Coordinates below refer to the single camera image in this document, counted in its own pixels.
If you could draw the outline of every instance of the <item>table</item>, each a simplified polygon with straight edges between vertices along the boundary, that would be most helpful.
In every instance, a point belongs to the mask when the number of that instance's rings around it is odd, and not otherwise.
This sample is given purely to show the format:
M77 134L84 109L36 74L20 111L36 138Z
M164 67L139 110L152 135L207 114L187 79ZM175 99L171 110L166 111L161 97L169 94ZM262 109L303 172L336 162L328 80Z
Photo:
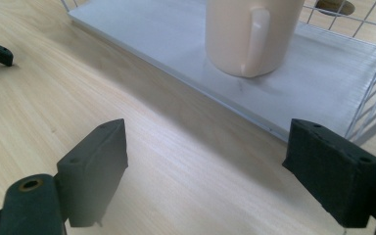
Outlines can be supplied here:
M69 234L342 234L281 166L286 144L82 30L59 0L0 0L0 208L6 189L124 118L129 168L104 227ZM376 155L376 136L362 146ZM372 234L350 229L348 234Z

